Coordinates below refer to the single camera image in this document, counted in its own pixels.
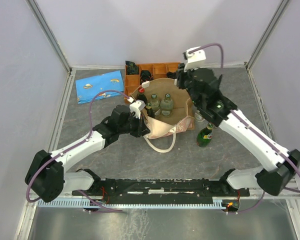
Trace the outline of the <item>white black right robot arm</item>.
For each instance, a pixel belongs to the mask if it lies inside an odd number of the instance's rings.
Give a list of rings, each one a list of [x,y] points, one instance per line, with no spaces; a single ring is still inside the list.
[[[188,69],[184,63],[180,63],[176,71],[176,86],[187,91],[203,118],[235,138],[261,164],[232,170],[219,183],[219,189],[230,196],[238,189],[259,187],[269,195],[278,196],[300,172],[300,151],[279,145],[252,124],[238,106],[222,94],[222,78],[216,77],[211,69]]]

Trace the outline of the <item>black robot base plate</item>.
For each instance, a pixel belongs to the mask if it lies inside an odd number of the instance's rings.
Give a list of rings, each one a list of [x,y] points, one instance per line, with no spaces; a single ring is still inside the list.
[[[88,196],[105,197],[115,205],[185,205],[211,204],[213,197],[249,197],[243,187],[232,188],[224,179],[99,179],[88,190]]]

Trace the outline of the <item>dark green yellow-label bottle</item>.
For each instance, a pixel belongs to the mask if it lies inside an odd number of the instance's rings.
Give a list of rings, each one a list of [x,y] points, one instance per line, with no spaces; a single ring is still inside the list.
[[[196,137],[196,143],[199,147],[204,148],[208,146],[213,138],[214,125],[208,123],[205,128],[203,128]]]

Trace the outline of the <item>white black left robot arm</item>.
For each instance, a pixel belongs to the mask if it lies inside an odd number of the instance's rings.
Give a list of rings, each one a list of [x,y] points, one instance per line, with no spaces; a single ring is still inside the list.
[[[96,195],[101,189],[101,178],[97,174],[90,169],[68,170],[92,153],[116,142],[120,135],[139,138],[150,133],[142,114],[145,106],[139,100],[129,106],[117,105],[110,116],[82,138],[52,152],[38,151],[25,176],[27,191],[34,191],[46,203],[66,192],[86,191],[89,195]]]

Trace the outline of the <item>burlap canvas tote bag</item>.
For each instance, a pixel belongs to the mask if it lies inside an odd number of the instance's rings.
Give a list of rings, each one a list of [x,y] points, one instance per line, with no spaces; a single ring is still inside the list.
[[[128,96],[137,99],[140,89],[148,102],[152,104],[154,116],[145,114],[145,124],[150,133],[144,136],[147,144],[156,152],[170,152],[176,142],[176,134],[195,129],[195,118],[192,110],[193,102],[185,89],[177,87],[177,81],[171,78],[158,78],[133,86]],[[166,149],[158,148],[151,140],[172,136],[172,143]]]

